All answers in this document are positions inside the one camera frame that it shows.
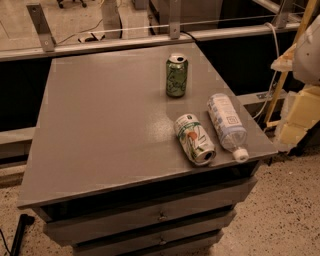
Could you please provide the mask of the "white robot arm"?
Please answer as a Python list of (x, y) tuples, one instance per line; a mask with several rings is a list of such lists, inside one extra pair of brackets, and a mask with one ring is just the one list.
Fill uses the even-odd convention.
[(293, 76), (305, 84), (320, 84), (320, 15), (315, 18), (296, 44)]

